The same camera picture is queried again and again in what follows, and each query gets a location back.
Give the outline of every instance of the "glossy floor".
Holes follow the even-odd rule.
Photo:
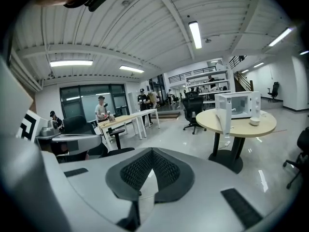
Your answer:
[[[178,105],[169,107],[171,110],[180,110]],[[290,190],[286,189],[287,183],[297,173],[296,168],[287,165],[282,167],[286,159],[295,160],[300,153],[296,142],[302,130],[309,126],[308,113],[295,113],[283,108],[269,109],[267,112],[273,114],[277,120],[277,127],[273,133],[261,138],[247,138],[241,153],[243,169],[239,176],[247,183],[260,189],[272,203],[277,207],[282,201],[293,196],[299,189],[302,177],[298,177]],[[128,135],[121,135],[122,147],[162,147],[176,150],[185,154],[193,155],[207,160],[212,152],[214,132],[204,131],[197,128],[196,134],[192,135],[193,128],[183,131],[183,127],[188,124],[183,111],[178,119],[160,120],[161,128],[154,125],[146,127],[147,138],[139,140],[134,135],[130,125]],[[228,144],[224,139],[220,140],[219,148],[231,149],[233,138]],[[144,221],[153,207],[153,195],[158,191],[155,175],[149,175],[147,181],[141,189],[140,199],[141,220]]]

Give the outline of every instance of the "ceiling light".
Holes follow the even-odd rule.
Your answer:
[[[79,96],[67,98],[67,101],[76,100],[76,99],[79,99]]]
[[[199,33],[198,23],[197,21],[193,21],[189,23],[189,27],[194,39],[195,47],[196,49],[202,48],[202,41],[201,41],[201,35]]]
[[[282,34],[280,34],[272,43],[269,44],[269,46],[274,46],[279,41],[283,40],[290,32],[292,32],[291,29],[286,29]]]
[[[144,71],[142,71],[142,70],[134,69],[134,68],[131,68],[131,67],[128,67],[128,66],[124,66],[124,65],[122,65],[122,66],[120,67],[120,69],[126,70],[126,71],[138,72],[138,73],[143,73],[143,72],[144,72]]]
[[[65,60],[50,62],[51,67],[70,66],[70,65],[92,65],[92,60]]]
[[[304,51],[304,52],[301,52],[300,55],[304,55],[306,53],[308,53],[309,51]]]
[[[96,94],[96,95],[109,95],[110,93],[101,93],[101,94]]]
[[[256,67],[258,67],[258,66],[260,66],[260,65],[262,65],[262,64],[264,64],[264,62],[259,63],[259,64],[255,65],[255,66],[253,66],[253,68],[256,68]]]

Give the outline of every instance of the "black rubber pad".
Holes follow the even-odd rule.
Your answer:
[[[74,170],[66,171],[66,172],[64,172],[64,175],[66,177],[72,177],[72,176],[83,174],[83,173],[87,173],[87,172],[88,172],[88,170],[86,168],[79,168],[79,169],[74,169]]]
[[[224,190],[221,193],[246,229],[263,219],[236,189]]]

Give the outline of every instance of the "shelf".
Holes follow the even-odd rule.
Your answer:
[[[198,95],[211,95],[211,94],[219,94],[219,93],[227,93],[231,92],[230,90],[222,90],[222,91],[215,91],[215,92],[208,92],[208,93],[199,93]]]
[[[197,86],[204,86],[204,85],[211,85],[211,84],[214,84],[214,83],[226,83],[226,82],[229,82],[230,80],[220,80],[220,81],[213,81],[213,82],[208,82],[208,83],[200,83],[200,84],[194,84],[194,85],[190,85],[190,86],[187,86],[188,88],[191,88],[191,87],[197,87]]]
[[[209,76],[209,75],[219,75],[219,74],[224,74],[227,71],[228,70],[222,70],[222,71],[207,72],[203,74],[196,74],[193,76],[186,77],[186,79],[191,80],[191,79],[200,78],[200,77]]]
[[[203,101],[203,104],[216,103],[216,101]]]

